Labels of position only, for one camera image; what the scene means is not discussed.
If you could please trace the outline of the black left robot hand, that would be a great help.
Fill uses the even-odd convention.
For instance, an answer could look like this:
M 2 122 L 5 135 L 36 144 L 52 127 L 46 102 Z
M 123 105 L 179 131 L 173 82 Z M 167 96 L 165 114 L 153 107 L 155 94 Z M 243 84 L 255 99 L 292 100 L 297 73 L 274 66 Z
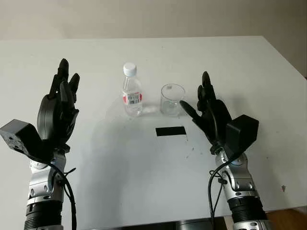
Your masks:
M 63 58 L 57 74 L 54 75 L 49 94 L 41 101 L 37 116 L 40 138 L 53 151 L 63 155 L 70 151 L 66 142 L 72 135 L 79 113 L 75 103 L 80 76 L 75 73 L 70 80 L 68 77 L 69 63 Z

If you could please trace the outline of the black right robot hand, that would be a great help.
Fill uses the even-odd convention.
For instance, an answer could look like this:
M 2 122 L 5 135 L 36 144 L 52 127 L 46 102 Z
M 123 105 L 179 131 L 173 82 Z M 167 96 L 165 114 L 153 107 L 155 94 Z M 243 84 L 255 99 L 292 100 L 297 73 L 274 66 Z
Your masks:
M 223 101 L 216 98 L 213 85 L 208 72 L 202 75 L 202 85 L 197 89 L 197 110 L 201 115 L 197 114 L 191 105 L 181 100 L 179 101 L 183 110 L 192 118 L 192 121 L 205 134 L 211 143 L 210 152 L 212 155 L 224 146 L 226 125 L 232 118 Z

